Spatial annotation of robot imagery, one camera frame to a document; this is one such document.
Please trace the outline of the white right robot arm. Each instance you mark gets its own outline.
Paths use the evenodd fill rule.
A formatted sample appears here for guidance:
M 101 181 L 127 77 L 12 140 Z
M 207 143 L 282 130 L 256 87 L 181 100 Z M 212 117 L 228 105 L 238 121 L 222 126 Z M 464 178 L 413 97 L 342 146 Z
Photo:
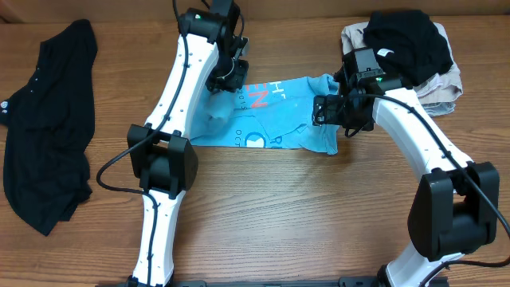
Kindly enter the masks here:
M 382 127 L 398 145 L 419 184 L 407 228 L 410 243 L 374 276 L 341 277 L 341 286 L 446 286 L 439 277 L 496 237 L 500 177 L 489 162 L 474 163 L 431 120 L 412 86 L 376 76 L 342 84 L 313 101 L 315 125 L 342 126 L 348 137 Z

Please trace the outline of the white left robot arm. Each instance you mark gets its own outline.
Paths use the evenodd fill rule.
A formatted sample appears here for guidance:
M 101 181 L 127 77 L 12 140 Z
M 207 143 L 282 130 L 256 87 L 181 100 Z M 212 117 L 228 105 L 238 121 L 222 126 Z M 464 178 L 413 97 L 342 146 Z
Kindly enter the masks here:
M 248 40 L 235 31 L 243 23 L 232 1 L 215 1 L 207 11 L 189 9 L 171 74 L 144 125 L 127 134 L 131 164 L 143 194 L 143 231 L 130 286 L 169 286 L 179 207 L 193 185 L 198 157 L 190 143 L 191 125 L 202 93 L 236 92 L 249 64 L 241 59 Z

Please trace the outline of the light blue t-shirt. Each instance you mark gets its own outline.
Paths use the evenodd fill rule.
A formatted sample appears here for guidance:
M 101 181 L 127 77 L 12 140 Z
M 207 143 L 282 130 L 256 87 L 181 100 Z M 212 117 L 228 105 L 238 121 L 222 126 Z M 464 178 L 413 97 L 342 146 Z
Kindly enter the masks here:
M 335 155 L 335 125 L 312 123 L 315 96 L 336 94 L 329 74 L 245 85 L 235 92 L 202 93 L 190 141 L 203 147 L 300 149 Z

